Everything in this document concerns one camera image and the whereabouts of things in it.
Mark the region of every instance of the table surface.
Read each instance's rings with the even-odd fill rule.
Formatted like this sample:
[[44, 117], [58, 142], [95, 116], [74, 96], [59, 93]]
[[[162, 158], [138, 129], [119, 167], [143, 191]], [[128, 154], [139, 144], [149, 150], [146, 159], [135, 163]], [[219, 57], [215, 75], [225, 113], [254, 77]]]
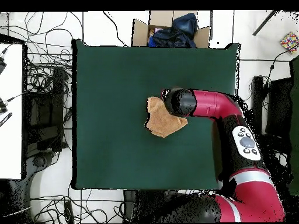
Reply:
[[146, 105], [173, 86], [234, 94], [237, 48], [85, 47], [77, 41], [76, 187], [217, 188], [211, 121], [190, 117], [161, 138], [144, 127]]
[[[0, 44], [0, 52], [8, 45]], [[22, 93], [22, 45], [14, 44], [4, 56], [6, 68], [0, 74], [0, 98], [5, 101]], [[8, 111], [0, 115], [0, 121], [9, 113], [12, 117], [0, 127], [0, 179], [21, 179], [22, 167], [22, 97], [7, 105]]]

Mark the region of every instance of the wire bundle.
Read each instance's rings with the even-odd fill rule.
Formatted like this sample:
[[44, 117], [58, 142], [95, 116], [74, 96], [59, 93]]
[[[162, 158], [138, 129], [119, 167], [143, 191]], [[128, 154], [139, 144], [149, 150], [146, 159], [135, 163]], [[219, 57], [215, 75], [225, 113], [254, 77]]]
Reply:
[[[52, 224], [66, 224], [69, 221], [69, 213], [60, 212], [60, 210], [57, 207], [57, 204], [59, 203], [65, 203], [66, 201], [71, 201], [74, 205], [80, 207], [80, 209], [84, 210], [83, 213], [80, 213], [79, 215], [74, 216], [74, 220], [78, 220], [79, 222], [76, 224], [80, 224], [82, 220], [91, 217], [96, 223], [109, 223], [113, 218], [119, 216], [120, 218], [124, 219], [125, 221], [128, 221], [128, 219], [125, 218], [124, 213], [121, 210], [121, 207], [124, 204], [124, 201], [121, 202], [120, 206], [114, 206], [113, 210], [115, 212], [115, 215], [112, 216], [110, 219], [108, 219], [107, 214], [102, 209], [94, 209], [90, 211], [88, 207], [84, 207], [82, 205], [77, 204], [74, 200], [72, 200], [69, 196], [63, 196], [63, 195], [56, 195], [52, 197], [61, 197], [60, 199], [52, 199], [45, 207], [41, 209], [41, 211], [35, 215], [33, 221], [34, 223], [52, 223]], [[42, 200], [47, 199], [48, 197], [40, 197], [40, 198], [32, 198], [31, 200]], [[94, 216], [94, 212], [101, 212], [105, 216], [105, 220], [103, 222], [99, 222]], [[47, 214], [48, 217], [50, 217], [49, 220], [45, 221], [39, 221], [42, 214]]]

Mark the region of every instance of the colorful cube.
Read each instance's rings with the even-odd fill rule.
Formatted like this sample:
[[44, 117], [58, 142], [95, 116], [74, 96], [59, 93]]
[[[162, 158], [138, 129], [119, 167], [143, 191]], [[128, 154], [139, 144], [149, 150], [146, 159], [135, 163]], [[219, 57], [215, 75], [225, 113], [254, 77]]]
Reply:
[[[280, 44], [286, 48], [286, 49], [291, 49], [292, 47], [296, 46], [297, 44], [299, 44], [299, 39], [296, 36], [296, 34], [294, 34], [293, 32], [290, 32], [288, 35], [285, 36], [285, 38], [280, 42]], [[297, 48], [291, 49], [290, 52], [291, 53], [295, 53], [297, 51]]]

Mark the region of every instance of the table leg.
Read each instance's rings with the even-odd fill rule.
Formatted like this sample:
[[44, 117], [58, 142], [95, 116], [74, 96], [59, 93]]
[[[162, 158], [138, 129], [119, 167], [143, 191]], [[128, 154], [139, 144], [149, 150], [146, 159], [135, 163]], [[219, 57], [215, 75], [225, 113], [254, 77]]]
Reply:
[[260, 30], [263, 28], [263, 26], [268, 22], [268, 20], [271, 19], [271, 17], [276, 13], [276, 10], [271, 11], [271, 13], [266, 17], [266, 19], [263, 21], [263, 23], [258, 27], [258, 29], [255, 30], [255, 32], [252, 34], [253, 36], [256, 36]]

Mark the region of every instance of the cloth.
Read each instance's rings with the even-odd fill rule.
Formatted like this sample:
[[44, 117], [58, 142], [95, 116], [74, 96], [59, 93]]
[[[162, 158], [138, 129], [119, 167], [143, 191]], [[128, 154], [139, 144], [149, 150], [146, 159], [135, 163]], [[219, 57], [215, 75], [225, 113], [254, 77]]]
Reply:
[[164, 102], [158, 97], [147, 99], [147, 111], [150, 115], [146, 127], [159, 137], [167, 137], [188, 124], [186, 118], [169, 114]]
[[[296, 46], [297, 44], [299, 44], [299, 39], [296, 36], [296, 34], [294, 34], [292, 31], [285, 36], [284, 39], [282, 39], [282, 41], [280, 42], [280, 44], [286, 48], [286, 49], [291, 49], [292, 47]], [[295, 53], [297, 51], [297, 48], [291, 49], [290, 52], [291, 53]]]
[[160, 30], [163, 30], [163, 29], [157, 29], [157, 28], [155, 28], [155, 33], [156, 33], [157, 31], [160, 31]]
[[156, 46], [157, 46], [157, 44], [156, 44], [155, 41], [152, 39], [152, 37], [150, 37], [150, 38], [148, 39], [148, 46], [149, 46], [149, 47], [156, 47]]
[[154, 29], [151, 29], [149, 32], [148, 32], [148, 39], [147, 39], [147, 43], [150, 42], [150, 38], [154, 35]]
[[171, 28], [157, 31], [152, 38], [158, 47], [196, 48], [193, 37], [197, 29], [196, 16], [189, 13], [176, 18]]

